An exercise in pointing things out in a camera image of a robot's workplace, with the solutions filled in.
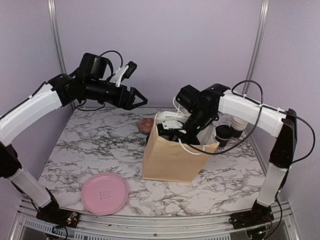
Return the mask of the black coffee cup lid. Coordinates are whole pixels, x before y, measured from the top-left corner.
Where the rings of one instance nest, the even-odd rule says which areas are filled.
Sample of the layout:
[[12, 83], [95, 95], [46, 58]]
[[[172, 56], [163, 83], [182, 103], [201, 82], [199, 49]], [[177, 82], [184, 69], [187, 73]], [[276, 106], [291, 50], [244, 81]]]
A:
[[232, 136], [232, 130], [226, 124], [219, 125], [215, 128], [215, 136], [223, 140], [230, 139]]

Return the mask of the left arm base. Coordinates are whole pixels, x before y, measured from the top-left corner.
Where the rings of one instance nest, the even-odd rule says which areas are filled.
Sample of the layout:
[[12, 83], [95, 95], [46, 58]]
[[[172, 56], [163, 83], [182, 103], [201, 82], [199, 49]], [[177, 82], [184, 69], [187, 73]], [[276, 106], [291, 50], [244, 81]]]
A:
[[80, 213], [60, 208], [57, 200], [51, 194], [49, 204], [45, 207], [38, 207], [36, 218], [48, 223], [58, 224], [61, 227], [75, 229], [79, 223]]

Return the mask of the black paper coffee cup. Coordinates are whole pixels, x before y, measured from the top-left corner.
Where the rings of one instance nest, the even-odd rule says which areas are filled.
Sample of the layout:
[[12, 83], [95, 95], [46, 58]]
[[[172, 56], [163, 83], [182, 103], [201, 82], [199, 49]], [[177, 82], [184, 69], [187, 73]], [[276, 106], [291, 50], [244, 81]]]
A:
[[216, 142], [219, 143], [217, 150], [222, 151], [226, 148], [230, 138], [220, 138], [219, 136], [214, 137]]

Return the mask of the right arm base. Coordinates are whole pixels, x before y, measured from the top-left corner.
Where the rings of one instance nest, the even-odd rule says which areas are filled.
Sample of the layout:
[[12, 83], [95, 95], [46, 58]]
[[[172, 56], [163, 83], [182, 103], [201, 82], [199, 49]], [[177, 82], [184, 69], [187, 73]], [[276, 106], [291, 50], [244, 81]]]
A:
[[273, 220], [274, 216], [271, 206], [263, 206], [257, 203], [256, 200], [250, 210], [232, 213], [228, 221], [233, 226], [233, 229], [237, 230], [265, 224]]

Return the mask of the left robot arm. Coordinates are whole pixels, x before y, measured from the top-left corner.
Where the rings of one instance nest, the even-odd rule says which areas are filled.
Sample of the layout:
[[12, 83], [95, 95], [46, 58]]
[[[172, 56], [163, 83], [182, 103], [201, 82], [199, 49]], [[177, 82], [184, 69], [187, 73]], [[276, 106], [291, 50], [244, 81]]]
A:
[[63, 219], [63, 211], [52, 193], [23, 168], [12, 146], [13, 140], [47, 114], [77, 100], [108, 103], [123, 110], [133, 110], [148, 100], [136, 88], [122, 84], [137, 69], [130, 61], [114, 71], [112, 62], [86, 52], [71, 74], [62, 73], [43, 82], [28, 98], [0, 117], [0, 176], [8, 179], [27, 195], [53, 223]]

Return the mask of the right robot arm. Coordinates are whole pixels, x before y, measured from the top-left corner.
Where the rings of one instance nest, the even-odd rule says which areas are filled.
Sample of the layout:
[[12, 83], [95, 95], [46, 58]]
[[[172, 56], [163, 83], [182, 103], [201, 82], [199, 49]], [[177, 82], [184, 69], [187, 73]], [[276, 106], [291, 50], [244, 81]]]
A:
[[250, 123], [276, 138], [269, 157], [269, 167], [256, 200], [258, 205], [247, 214], [247, 219], [252, 224], [260, 223], [267, 216], [266, 208], [273, 203], [293, 163], [297, 145], [295, 111], [273, 109], [262, 101], [250, 100], [218, 83], [202, 91], [186, 85], [180, 89], [175, 100], [190, 114], [182, 125], [184, 133], [178, 132], [177, 136], [191, 148], [197, 145], [198, 133], [216, 120], [219, 113]]

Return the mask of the brown paper bag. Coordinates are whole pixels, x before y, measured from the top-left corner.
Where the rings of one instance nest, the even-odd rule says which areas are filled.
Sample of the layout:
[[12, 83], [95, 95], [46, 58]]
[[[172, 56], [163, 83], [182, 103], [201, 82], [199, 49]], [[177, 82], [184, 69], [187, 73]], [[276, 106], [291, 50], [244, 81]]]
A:
[[215, 127], [211, 123], [197, 135], [200, 145], [196, 150], [183, 143], [181, 139], [170, 141], [158, 135], [157, 123], [176, 120], [184, 123], [190, 114], [175, 100], [175, 111], [159, 111], [154, 117], [152, 130], [146, 144], [142, 163], [142, 179], [165, 182], [191, 182], [204, 168], [219, 143], [215, 139]]

